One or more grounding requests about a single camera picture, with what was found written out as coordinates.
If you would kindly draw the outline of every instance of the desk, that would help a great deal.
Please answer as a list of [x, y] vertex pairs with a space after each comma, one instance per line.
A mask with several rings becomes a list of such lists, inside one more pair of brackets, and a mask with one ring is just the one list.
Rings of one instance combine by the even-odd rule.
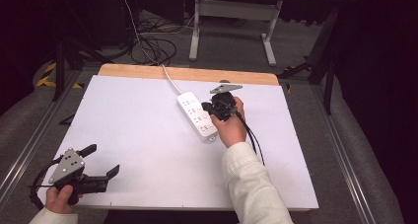
[[194, 6], [194, 27], [191, 39], [189, 59], [197, 59], [197, 49], [199, 44], [199, 18], [200, 16], [213, 16], [224, 18], [240, 18], [248, 20], [269, 21], [270, 26], [267, 34], [261, 35], [261, 40], [270, 66], [276, 65], [276, 59], [271, 48], [271, 36], [279, 17], [283, 1], [278, 0], [276, 5], [261, 5], [236, 3], [216, 0], [195, 0]]
[[[293, 210], [318, 208], [283, 90], [274, 75], [188, 68], [168, 71], [181, 89], [190, 89], [202, 102], [210, 99], [209, 91], [219, 86], [219, 80], [242, 84], [234, 95], [244, 101], [248, 125], [260, 142], [272, 182], [286, 205]], [[109, 182], [107, 192], [88, 194], [80, 205], [232, 210], [221, 174], [225, 146], [220, 139], [200, 141], [175, 98], [161, 67], [102, 67], [57, 154], [68, 147], [81, 150], [96, 143], [98, 151], [85, 159], [85, 174], [101, 176], [117, 164], [120, 172]], [[39, 196], [44, 200], [44, 190], [39, 190]]]

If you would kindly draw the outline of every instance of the power strip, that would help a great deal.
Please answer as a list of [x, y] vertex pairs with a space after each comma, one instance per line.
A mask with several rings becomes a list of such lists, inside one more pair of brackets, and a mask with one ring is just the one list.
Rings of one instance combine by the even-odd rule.
[[187, 92], [179, 95], [177, 104], [202, 141], [214, 141], [216, 139], [218, 130], [213, 125], [209, 113], [203, 110], [194, 94]]

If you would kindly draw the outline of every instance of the hazard tape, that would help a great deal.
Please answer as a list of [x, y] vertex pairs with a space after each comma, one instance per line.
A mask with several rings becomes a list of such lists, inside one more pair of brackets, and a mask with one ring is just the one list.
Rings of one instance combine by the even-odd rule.
[[[51, 73], [55, 69], [55, 67], [56, 67], [56, 62], [51, 62], [51, 64], [49, 64], [49, 66], [46, 68], [45, 72], [43, 72], [42, 76], [40, 77], [39, 81], [37, 81], [37, 83], [36, 83], [36, 85], [38, 87], [40, 87], [40, 86], [46, 86], [46, 87], [51, 87], [51, 88], [56, 87], [55, 82], [49, 82], [48, 81], [48, 77], [51, 75]], [[73, 88], [74, 89], [84, 89], [84, 86], [85, 86], [85, 84], [75, 83]]]

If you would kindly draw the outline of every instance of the forearm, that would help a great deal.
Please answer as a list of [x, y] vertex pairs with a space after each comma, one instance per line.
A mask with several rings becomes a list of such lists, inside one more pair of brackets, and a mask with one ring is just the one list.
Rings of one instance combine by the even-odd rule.
[[249, 144], [230, 147], [222, 163], [234, 209], [242, 224], [293, 223], [267, 170]]
[[32, 219], [30, 224], [76, 224], [77, 214], [57, 214], [44, 208]]

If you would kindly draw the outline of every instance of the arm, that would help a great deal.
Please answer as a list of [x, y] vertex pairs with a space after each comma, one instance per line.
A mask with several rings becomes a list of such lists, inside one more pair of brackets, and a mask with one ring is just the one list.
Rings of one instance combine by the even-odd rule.
[[[238, 112], [244, 117], [244, 104], [235, 98]], [[246, 130], [241, 121], [231, 116], [220, 121], [212, 116], [219, 136], [228, 148], [222, 159], [222, 169], [234, 209], [242, 224], [293, 223], [267, 170], [251, 146], [245, 142]]]
[[50, 187], [46, 191], [45, 208], [32, 219], [30, 224], [76, 224], [77, 214], [71, 213], [71, 206], [67, 203], [73, 188], [64, 187], [59, 191], [56, 187]]

